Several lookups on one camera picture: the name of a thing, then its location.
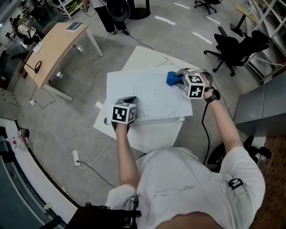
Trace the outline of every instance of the white tabletop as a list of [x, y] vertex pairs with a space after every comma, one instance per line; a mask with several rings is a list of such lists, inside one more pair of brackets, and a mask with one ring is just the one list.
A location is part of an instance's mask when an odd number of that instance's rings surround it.
[[[176, 66], [177, 71], [181, 68], [199, 69], [187, 62], [169, 55], [137, 46], [122, 70], [127, 71], [133, 69], [152, 68], [157, 65], [169, 67]], [[106, 102], [103, 104], [93, 127], [116, 139], [112, 125], [104, 124], [105, 118]], [[149, 153], [150, 151], [160, 147], [172, 147], [179, 134], [181, 126], [182, 122], [131, 126], [128, 132], [128, 140], [131, 147], [143, 153]]]

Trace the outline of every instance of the concrete floor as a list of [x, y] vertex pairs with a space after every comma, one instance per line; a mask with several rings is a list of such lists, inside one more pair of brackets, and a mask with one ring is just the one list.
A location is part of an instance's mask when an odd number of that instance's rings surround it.
[[[222, 4], [215, 5], [218, 12], [211, 15], [204, 8], [195, 9], [194, 1], [177, 2], [190, 7], [190, 10], [173, 2], [172, 0], [152, 0], [151, 15], [148, 18], [126, 21], [129, 32], [156, 51], [212, 72], [219, 61], [212, 55], [204, 55], [203, 51], [206, 49], [216, 51], [214, 34], [219, 33], [219, 30], [218, 24], [207, 16], [220, 22], [220, 26], [228, 35], [241, 40], [229, 28], [230, 22], [237, 24], [241, 18], [241, 14], [235, 9], [235, 1], [225, 0]], [[93, 15], [93, 9], [90, 9], [88, 14]], [[99, 114], [95, 104], [97, 101], [103, 104], [106, 97], [106, 74], [121, 70], [132, 51], [140, 44], [124, 34], [108, 34], [97, 14], [94, 17], [88, 17], [79, 11], [74, 16], [77, 17], [74, 21], [89, 24], [104, 56], [100, 58], [87, 38], [83, 38], [80, 41], [84, 46], [82, 53], [76, 49], [71, 50], [64, 63], [66, 77], [56, 83], [57, 87], [74, 97], [74, 100], [70, 102], [52, 94], [56, 102], [43, 110], [38, 104], [33, 107], [28, 105], [28, 100], [35, 88], [33, 81], [29, 77], [19, 78], [15, 94], [23, 109], [28, 106], [19, 118], [19, 124], [30, 130], [33, 152], [42, 166], [76, 202], [80, 205], [84, 205], [86, 201], [92, 204], [105, 204], [111, 187], [91, 169], [82, 170], [75, 167], [73, 156], [55, 138], [46, 124], [70, 150], [78, 150], [82, 161], [92, 163], [109, 141], [108, 136], [93, 128]], [[168, 24], [155, 19], [155, 16], [167, 18], [176, 24]], [[212, 44], [193, 35], [192, 32], [204, 36]], [[259, 85], [258, 78], [245, 67], [234, 67], [234, 69], [236, 72], [234, 77], [230, 77], [230, 71], [225, 64], [213, 73], [214, 81], [225, 98], [232, 116], [235, 114], [239, 96]], [[33, 99], [41, 103], [41, 106], [53, 101], [46, 91], [39, 88], [33, 95]], [[194, 100], [192, 105], [193, 117], [183, 123], [175, 146], [191, 149], [203, 161], [207, 148], [207, 137], [201, 125], [205, 102]], [[221, 140], [210, 110], [206, 113], [205, 124], [210, 134], [211, 152]], [[141, 152], [136, 150], [133, 153], [135, 158], [141, 155]], [[116, 140], [111, 140], [104, 156], [93, 165], [93, 168], [111, 184], [118, 185]]]

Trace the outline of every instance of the forearm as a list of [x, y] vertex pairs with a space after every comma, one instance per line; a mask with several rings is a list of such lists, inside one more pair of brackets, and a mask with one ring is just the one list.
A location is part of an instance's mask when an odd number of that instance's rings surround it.
[[116, 132], [116, 136], [117, 136], [120, 185], [129, 184], [134, 188], [137, 188], [140, 181], [140, 177], [127, 138], [127, 130], [126, 133], [124, 133], [123, 131]]
[[87, 9], [88, 7], [88, 0], [84, 0], [84, 9]]
[[236, 129], [235, 124], [233, 123], [231, 117], [228, 115], [221, 102], [214, 100], [209, 104], [214, 114], [216, 125], [218, 127], [219, 134], [223, 140], [226, 153], [228, 153], [232, 148], [237, 146], [242, 146], [239, 133]]

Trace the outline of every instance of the black and white cube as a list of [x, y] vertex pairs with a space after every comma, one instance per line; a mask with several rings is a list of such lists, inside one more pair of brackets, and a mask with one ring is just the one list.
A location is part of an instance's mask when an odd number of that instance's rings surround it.
[[131, 123], [135, 119], [136, 104], [117, 101], [113, 105], [112, 122]]
[[187, 99], [202, 98], [205, 91], [205, 83], [199, 73], [186, 75], [183, 95]]

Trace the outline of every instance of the strap buckle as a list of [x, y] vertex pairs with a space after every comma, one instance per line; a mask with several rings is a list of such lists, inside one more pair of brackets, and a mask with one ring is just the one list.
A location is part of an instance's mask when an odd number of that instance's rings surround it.
[[243, 182], [241, 179], [239, 178], [235, 178], [235, 179], [232, 179], [228, 182], [228, 185], [233, 189], [235, 190], [236, 188], [238, 188], [239, 186], [243, 185]]

